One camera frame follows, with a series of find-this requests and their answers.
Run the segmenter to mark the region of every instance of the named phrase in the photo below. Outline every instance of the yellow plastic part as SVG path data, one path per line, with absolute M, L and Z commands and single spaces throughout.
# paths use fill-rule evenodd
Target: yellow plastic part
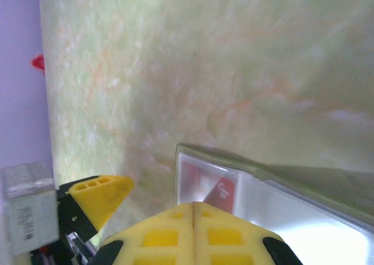
M 113 265 L 274 265 L 277 234 L 202 202 L 181 204 L 105 240 L 124 241 Z
M 99 231 L 134 188 L 130 177 L 101 175 L 74 184 L 68 191 Z

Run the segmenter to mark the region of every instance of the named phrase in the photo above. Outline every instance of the purple wall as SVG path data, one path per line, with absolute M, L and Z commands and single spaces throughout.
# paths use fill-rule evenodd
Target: purple wall
M 0 168 L 52 168 L 46 83 L 30 61 L 42 52 L 39 0 L 0 0 Z

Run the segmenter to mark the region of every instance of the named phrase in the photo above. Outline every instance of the red label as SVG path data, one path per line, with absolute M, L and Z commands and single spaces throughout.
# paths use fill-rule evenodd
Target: red label
M 189 193 L 202 194 L 203 202 L 228 213 L 233 213 L 235 198 L 234 182 L 185 161 L 182 162 L 179 172 L 183 174 L 183 185 L 188 186 Z

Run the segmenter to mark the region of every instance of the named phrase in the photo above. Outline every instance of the green marble surface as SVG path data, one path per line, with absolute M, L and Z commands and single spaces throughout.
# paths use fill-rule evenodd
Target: green marble surface
M 175 146 L 372 171 L 372 0 L 41 0 L 59 184 L 136 189 L 103 235 L 170 207 Z

